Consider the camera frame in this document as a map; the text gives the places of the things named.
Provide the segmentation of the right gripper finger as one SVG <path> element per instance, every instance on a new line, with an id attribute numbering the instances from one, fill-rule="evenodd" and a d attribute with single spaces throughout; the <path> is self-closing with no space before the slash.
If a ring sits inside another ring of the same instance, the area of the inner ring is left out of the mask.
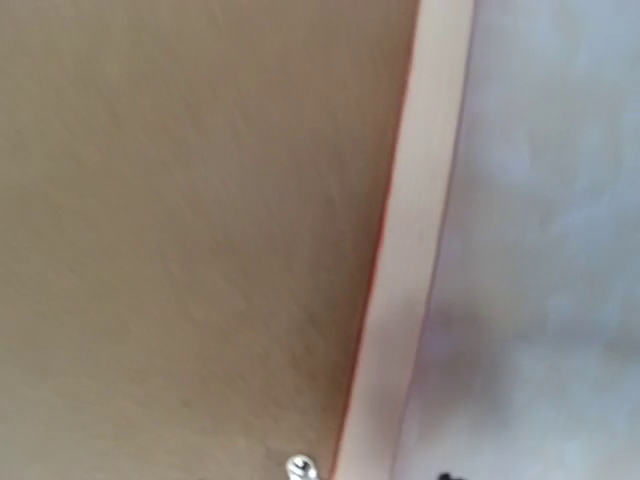
<path id="1" fill-rule="evenodd" d="M 456 477 L 448 472 L 443 472 L 438 475 L 437 480 L 463 480 L 463 478 Z"/>

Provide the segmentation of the red wooden picture frame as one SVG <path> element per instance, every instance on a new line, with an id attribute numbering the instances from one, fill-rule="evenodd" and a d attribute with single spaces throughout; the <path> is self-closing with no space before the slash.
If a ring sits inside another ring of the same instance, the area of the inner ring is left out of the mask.
<path id="1" fill-rule="evenodd" d="M 388 479 L 427 310 L 455 156 L 473 1 L 422 1 L 333 479 Z"/>

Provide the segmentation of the brown backing board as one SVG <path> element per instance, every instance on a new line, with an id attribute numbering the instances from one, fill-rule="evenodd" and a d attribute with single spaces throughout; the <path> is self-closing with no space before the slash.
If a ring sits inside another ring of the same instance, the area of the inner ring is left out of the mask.
<path id="1" fill-rule="evenodd" d="M 330 471 L 413 1 L 1 5 L 1 475 Z"/>

